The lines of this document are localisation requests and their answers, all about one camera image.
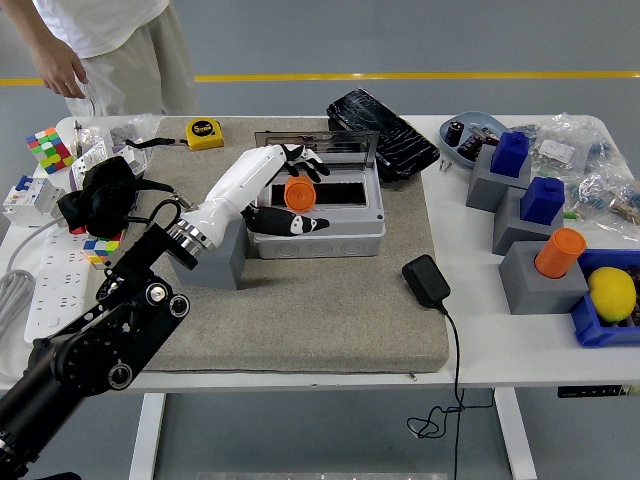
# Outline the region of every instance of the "beige pants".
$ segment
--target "beige pants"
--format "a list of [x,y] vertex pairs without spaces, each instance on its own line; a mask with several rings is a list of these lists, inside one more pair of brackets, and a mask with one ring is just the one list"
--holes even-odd
[[73,116],[197,115],[193,65],[173,3],[120,48],[82,59],[87,98],[68,98]]

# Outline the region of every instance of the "white table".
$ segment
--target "white table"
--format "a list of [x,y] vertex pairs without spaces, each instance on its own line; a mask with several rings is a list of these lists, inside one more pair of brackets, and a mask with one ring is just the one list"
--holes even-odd
[[[440,125],[452,116],[405,118],[426,138],[440,145]],[[496,118],[507,126],[516,126],[546,117]],[[83,125],[89,121],[91,119],[80,119]],[[71,141],[72,126],[73,119],[65,119],[58,125],[65,143]],[[448,159],[444,149],[442,156]],[[491,253],[493,214],[464,205],[470,170],[454,162],[444,173],[436,163],[423,172],[422,178],[435,258],[452,290],[445,305],[460,335],[460,386],[498,387],[496,402],[514,478],[536,478],[513,387],[640,383],[640,348],[584,349],[575,340],[568,314],[511,315],[497,269],[503,257]],[[637,248],[635,242],[625,241],[599,227],[577,221],[565,221],[565,225],[580,230],[590,248]],[[9,255],[26,234],[26,229],[9,229],[0,247],[0,267],[4,268]],[[34,240],[21,253],[16,265],[35,272],[39,264],[37,247],[43,239],[44,236]],[[22,338],[25,321],[26,317],[22,323],[12,326],[0,344],[0,368],[12,375],[20,374],[30,352]],[[442,370],[413,378],[402,374],[142,373],[129,390],[161,393],[145,398],[138,445],[156,444],[167,392],[451,385],[455,345],[453,335],[449,337],[452,355]],[[138,451],[132,472],[152,472],[154,452],[155,448]]]

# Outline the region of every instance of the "table leg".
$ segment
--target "table leg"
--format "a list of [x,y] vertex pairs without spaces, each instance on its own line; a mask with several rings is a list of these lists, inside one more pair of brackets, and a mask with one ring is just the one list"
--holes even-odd
[[165,398],[164,393],[144,395],[129,480],[153,480]]
[[527,432],[513,387],[496,388],[496,409],[514,480],[537,480]]

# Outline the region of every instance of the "rubik's cube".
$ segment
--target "rubik's cube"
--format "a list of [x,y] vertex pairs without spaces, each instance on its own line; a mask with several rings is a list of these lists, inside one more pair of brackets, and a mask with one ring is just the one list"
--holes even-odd
[[99,266],[105,262],[122,242],[125,230],[116,234],[112,238],[88,237],[84,242],[84,251],[87,258],[94,266]]
[[38,163],[49,174],[68,167],[75,160],[53,127],[31,135],[26,140]]

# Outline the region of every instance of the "orange plastic cup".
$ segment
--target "orange plastic cup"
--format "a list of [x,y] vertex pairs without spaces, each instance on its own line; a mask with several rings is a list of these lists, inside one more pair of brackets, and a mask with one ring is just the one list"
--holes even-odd
[[306,175],[289,177],[284,185],[284,203],[294,212],[308,212],[316,204],[316,189]]
[[533,263],[545,277],[561,278],[587,248],[584,237],[571,228],[559,228],[540,250]]

